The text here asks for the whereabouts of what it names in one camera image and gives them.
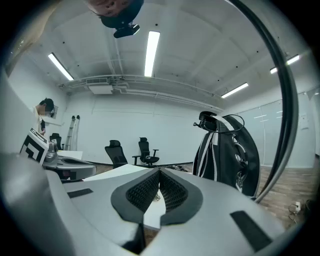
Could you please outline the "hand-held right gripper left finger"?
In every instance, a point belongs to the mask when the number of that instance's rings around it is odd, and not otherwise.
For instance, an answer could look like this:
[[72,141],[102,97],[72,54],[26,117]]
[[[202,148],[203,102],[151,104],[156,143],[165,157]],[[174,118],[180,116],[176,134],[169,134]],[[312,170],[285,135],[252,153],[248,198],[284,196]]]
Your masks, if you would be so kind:
[[141,224],[123,220],[113,208],[113,191],[147,173],[92,181],[62,183],[53,171],[46,176],[59,217],[66,228],[73,254],[140,254],[146,247]]

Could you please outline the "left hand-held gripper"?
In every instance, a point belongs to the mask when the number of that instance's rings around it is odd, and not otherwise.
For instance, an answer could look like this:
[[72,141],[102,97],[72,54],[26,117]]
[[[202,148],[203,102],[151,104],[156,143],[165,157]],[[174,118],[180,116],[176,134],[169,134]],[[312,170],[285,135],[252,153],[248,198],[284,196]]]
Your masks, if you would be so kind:
[[74,157],[59,156],[55,142],[50,142],[33,127],[29,130],[20,154],[38,162],[44,169],[54,170],[57,168],[62,180],[82,180],[96,174],[97,168],[90,162]]

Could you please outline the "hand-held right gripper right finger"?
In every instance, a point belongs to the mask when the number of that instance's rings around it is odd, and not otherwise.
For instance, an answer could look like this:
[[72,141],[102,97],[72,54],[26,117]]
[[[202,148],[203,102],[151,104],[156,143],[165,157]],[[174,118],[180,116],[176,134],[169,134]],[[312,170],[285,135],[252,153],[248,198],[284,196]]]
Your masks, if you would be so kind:
[[285,232],[280,220],[237,189],[181,171],[173,174],[198,187],[199,211],[186,223],[163,226],[147,256],[251,256],[254,249],[231,214],[243,211],[274,241]]

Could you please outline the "small white table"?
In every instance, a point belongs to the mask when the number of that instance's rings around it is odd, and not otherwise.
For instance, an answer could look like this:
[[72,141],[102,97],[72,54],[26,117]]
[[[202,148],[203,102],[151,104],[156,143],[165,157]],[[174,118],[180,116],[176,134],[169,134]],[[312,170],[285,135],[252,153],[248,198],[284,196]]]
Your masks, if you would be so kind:
[[74,150],[59,150],[57,152],[58,156],[74,158],[77,160],[82,160],[83,152],[82,151],[74,151]]

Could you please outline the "aluminium ladder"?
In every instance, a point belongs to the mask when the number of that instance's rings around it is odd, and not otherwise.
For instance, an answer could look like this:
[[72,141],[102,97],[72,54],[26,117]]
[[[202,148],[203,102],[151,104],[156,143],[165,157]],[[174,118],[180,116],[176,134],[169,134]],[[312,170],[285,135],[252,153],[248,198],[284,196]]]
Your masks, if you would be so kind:
[[71,118],[71,122],[70,122],[70,126],[68,129],[68,133],[66,136],[66,140],[65,140],[65,144],[64,144],[64,149],[66,151],[72,151],[73,150],[73,139],[77,134],[77,126],[78,126],[78,122],[80,121],[80,116],[77,115],[73,115]]

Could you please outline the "black white striped backpack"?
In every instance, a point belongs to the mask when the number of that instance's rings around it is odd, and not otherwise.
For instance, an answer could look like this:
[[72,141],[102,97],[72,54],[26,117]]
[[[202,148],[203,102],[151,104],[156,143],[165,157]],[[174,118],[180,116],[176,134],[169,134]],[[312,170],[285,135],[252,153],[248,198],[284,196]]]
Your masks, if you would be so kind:
[[193,161],[192,174],[226,184],[255,199],[261,165],[254,139],[241,116],[217,115],[217,119],[220,132],[206,131]]

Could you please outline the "white ceiling air conditioner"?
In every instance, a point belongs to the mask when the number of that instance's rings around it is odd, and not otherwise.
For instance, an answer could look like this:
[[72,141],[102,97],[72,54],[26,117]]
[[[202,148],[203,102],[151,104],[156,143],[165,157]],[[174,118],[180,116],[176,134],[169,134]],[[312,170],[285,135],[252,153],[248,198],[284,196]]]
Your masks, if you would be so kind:
[[86,80],[86,86],[95,95],[111,95],[113,86],[109,84],[107,78],[89,78]]

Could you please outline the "white power strip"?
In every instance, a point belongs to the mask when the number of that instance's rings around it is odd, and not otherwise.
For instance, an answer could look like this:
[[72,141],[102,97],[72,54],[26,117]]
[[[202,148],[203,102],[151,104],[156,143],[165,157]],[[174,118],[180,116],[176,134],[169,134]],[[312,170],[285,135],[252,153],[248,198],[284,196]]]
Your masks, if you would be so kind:
[[295,201],[288,206],[288,217],[293,222],[301,221],[304,218],[304,212],[300,201]]

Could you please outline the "ceiling strip light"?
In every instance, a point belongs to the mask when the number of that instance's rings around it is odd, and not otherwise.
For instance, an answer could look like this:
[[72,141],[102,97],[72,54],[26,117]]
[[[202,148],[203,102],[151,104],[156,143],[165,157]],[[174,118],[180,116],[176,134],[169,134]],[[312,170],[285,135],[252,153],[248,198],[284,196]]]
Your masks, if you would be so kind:
[[[297,62],[299,59],[300,59],[300,55],[299,55],[299,54],[296,54],[296,55],[294,55],[293,57],[289,58],[289,59],[286,61],[285,64],[286,64],[287,66],[289,66],[289,65]],[[276,73],[277,71],[278,71],[278,69],[277,69],[276,67],[273,67],[273,68],[270,69],[270,73],[271,73],[271,74],[274,74],[274,73]]]
[[248,86],[249,86],[249,84],[248,84],[247,82],[245,82],[245,83],[239,85],[238,87],[232,89],[231,91],[223,94],[223,95],[221,96],[221,98],[225,99],[225,98],[227,98],[227,97],[229,97],[229,96],[231,96],[231,95],[233,95],[233,94],[235,94],[235,93],[237,93],[237,92],[239,92],[239,91],[247,88]]
[[145,55],[145,66],[144,66],[144,76],[151,77],[153,74],[153,67],[156,57],[156,52],[158,48],[158,43],[160,39],[160,32],[150,31],[148,33],[146,55]]
[[61,62],[58,60],[58,58],[56,57],[56,55],[53,52],[48,55],[48,58],[68,81],[74,80],[74,78],[67,71],[67,69],[61,64]]

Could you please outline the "white ceiling pipes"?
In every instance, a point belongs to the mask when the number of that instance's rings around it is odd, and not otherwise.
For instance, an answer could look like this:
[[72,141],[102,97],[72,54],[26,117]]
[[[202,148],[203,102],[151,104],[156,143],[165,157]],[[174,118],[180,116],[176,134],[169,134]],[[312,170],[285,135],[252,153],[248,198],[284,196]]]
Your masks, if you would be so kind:
[[195,85],[157,77],[129,74],[96,75],[62,82],[57,87],[69,95],[89,92],[86,80],[92,78],[107,78],[113,87],[112,94],[151,97],[205,108],[214,112],[224,110],[224,100],[221,96]]

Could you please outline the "white paper sign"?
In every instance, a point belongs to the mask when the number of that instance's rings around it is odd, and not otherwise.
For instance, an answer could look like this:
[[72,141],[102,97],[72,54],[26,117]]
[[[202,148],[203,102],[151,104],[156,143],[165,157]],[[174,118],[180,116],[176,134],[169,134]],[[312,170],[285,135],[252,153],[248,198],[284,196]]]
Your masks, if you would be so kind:
[[299,127],[301,130],[309,129],[309,118],[307,114],[301,114],[299,116]]

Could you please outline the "person's mustard t-shirt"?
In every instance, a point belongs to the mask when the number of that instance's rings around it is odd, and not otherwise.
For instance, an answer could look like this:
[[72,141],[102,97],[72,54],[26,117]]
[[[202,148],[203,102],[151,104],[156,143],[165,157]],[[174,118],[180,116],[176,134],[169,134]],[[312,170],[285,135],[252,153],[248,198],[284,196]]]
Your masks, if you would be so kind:
[[30,18],[27,18],[25,25],[23,25],[17,35],[14,36],[13,42],[9,45],[9,55],[3,64],[8,77],[10,77],[23,54],[41,37],[50,16],[62,1],[63,0],[48,0],[48,2],[39,7]]

